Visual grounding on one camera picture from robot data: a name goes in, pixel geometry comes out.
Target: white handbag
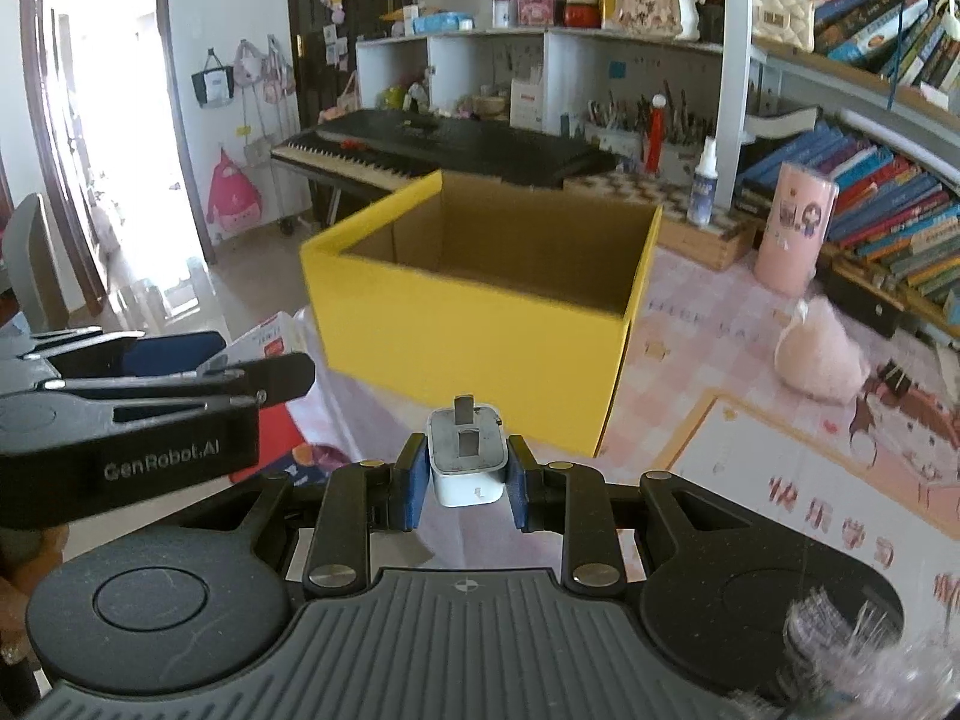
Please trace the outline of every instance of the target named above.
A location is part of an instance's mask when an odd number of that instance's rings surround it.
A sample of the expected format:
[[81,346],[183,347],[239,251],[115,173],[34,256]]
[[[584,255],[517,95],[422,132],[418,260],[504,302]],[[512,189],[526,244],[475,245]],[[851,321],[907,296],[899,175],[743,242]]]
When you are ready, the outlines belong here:
[[813,52],[813,0],[753,0],[754,36]]

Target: pink backpack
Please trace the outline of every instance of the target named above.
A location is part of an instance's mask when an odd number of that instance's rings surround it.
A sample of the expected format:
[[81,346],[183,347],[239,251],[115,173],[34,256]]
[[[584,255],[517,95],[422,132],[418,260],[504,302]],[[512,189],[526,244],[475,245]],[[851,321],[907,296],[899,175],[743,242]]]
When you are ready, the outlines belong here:
[[256,227],[262,211],[260,192],[221,148],[210,180],[206,223],[217,223],[224,232],[234,234]]

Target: open doorway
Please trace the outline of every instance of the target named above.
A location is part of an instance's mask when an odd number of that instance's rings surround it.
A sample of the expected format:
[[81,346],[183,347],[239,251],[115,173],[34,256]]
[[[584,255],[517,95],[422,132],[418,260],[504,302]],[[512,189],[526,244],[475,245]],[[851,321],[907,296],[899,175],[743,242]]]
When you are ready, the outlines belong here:
[[[34,1],[35,95],[46,119],[37,149],[53,168],[47,191],[88,307],[137,281],[179,283],[203,250],[176,146],[157,0]],[[25,45],[28,93],[29,59]]]

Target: pink tumbler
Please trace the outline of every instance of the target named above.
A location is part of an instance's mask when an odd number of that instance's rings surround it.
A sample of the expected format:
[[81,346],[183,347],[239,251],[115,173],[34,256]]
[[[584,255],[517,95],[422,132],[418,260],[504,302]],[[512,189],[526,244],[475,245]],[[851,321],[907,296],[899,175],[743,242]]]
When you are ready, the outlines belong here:
[[803,297],[839,191],[818,172],[784,163],[754,266],[757,281],[789,298]]

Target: metal prong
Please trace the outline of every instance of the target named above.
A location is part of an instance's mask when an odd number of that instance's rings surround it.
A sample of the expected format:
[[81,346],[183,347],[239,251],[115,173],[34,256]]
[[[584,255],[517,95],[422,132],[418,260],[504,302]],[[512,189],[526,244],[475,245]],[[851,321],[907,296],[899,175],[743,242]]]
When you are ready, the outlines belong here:
[[453,399],[453,421],[458,425],[473,424],[473,395],[458,395]]
[[472,458],[480,454],[480,431],[462,430],[458,434],[460,446],[457,449],[457,456],[462,458]]

